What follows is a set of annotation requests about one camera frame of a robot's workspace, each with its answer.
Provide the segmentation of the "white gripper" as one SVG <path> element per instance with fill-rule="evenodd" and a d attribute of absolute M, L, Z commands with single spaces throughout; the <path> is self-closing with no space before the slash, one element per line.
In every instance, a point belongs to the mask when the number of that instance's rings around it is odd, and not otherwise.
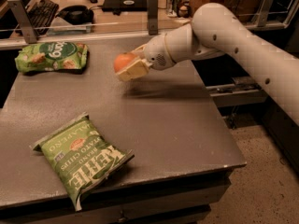
<path fill-rule="evenodd" d="M 131 61 L 119 72 L 115 72 L 120 81 L 129 81 L 143 77 L 149 72 L 150 67 L 155 70 L 165 70 L 175 65 L 175 62 L 168 53 L 165 35 L 157 35 L 146 45 L 141 45 L 131 50 L 129 57 L 131 60 L 138 59 Z"/>

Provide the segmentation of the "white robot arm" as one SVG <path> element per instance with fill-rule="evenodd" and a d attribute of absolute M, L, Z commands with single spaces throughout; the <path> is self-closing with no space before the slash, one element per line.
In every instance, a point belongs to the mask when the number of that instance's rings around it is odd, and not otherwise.
<path fill-rule="evenodd" d="M 227 54 L 299 124 L 299 59 L 249 31 L 225 6 L 199 7 L 192 21 L 153 37 L 114 60 L 121 81 L 165 70 L 186 60 L 206 60 Z"/>

